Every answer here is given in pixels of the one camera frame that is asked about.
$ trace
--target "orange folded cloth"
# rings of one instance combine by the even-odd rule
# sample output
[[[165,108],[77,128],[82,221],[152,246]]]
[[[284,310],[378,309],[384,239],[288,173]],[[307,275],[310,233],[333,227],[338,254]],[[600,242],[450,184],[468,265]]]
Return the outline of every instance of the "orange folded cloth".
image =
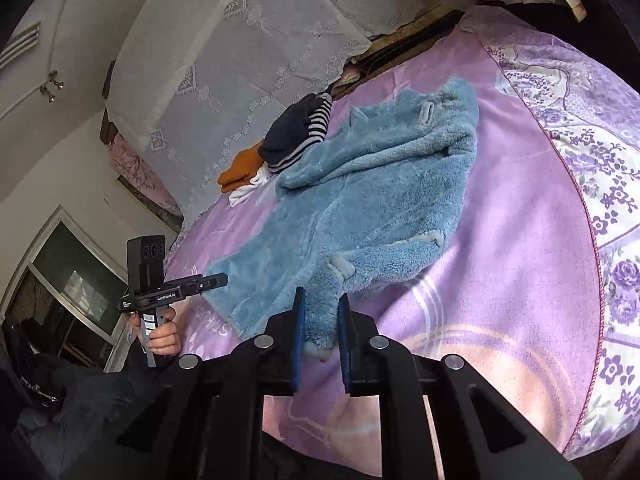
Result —
[[[262,141],[239,152],[231,163],[231,168],[220,173],[218,184],[222,186],[222,193],[228,193],[250,183],[264,163],[264,159],[258,154],[258,148],[261,145]]]

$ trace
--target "window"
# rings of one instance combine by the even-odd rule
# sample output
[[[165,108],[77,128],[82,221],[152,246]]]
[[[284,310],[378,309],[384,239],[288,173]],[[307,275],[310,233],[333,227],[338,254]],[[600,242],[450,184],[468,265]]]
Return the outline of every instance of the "window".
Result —
[[[117,304],[126,289],[124,269],[59,207],[16,269],[0,317],[14,316],[39,351],[116,369],[126,344]]]

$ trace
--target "silver screw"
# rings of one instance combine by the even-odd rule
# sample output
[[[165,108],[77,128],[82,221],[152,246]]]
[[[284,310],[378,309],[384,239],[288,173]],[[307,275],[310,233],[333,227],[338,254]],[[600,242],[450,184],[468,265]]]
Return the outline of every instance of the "silver screw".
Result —
[[[270,335],[262,334],[254,339],[254,345],[258,348],[269,348],[273,344],[273,337]]]
[[[369,339],[369,344],[377,350],[382,350],[389,346],[389,339],[381,335],[376,335]]]
[[[444,364],[452,370],[460,370],[465,365],[465,360],[459,355],[451,354],[444,358]]]
[[[178,361],[178,366],[183,370],[191,370],[198,366],[198,356],[196,354],[185,354]]]

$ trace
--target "white folded cloth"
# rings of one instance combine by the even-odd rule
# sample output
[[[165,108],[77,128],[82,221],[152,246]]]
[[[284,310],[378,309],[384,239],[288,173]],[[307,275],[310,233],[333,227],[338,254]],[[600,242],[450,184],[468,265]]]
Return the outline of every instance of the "white folded cloth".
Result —
[[[271,176],[271,171],[269,170],[269,165],[265,162],[261,165],[258,173],[249,181],[249,184],[246,186],[240,186],[237,189],[233,190],[229,195],[229,205],[234,207],[239,203],[244,202],[247,198],[249,198],[249,194],[254,190],[258,189],[260,186],[264,186]]]

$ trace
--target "striped cloth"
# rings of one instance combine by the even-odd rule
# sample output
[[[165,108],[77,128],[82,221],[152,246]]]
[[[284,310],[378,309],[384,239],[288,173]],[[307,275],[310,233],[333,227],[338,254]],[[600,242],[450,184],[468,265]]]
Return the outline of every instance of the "striped cloth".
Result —
[[[280,173],[286,170],[289,166],[292,166],[302,158],[305,150],[318,142],[322,142],[326,137],[326,130],[329,124],[329,116],[331,115],[331,96],[327,93],[320,94],[318,97],[324,99],[324,102],[316,111],[309,115],[311,124],[309,125],[309,134],[307,138],[300,143],[300,145],[284,157],[281,161],[273,166],[269,166],[271,173]]]

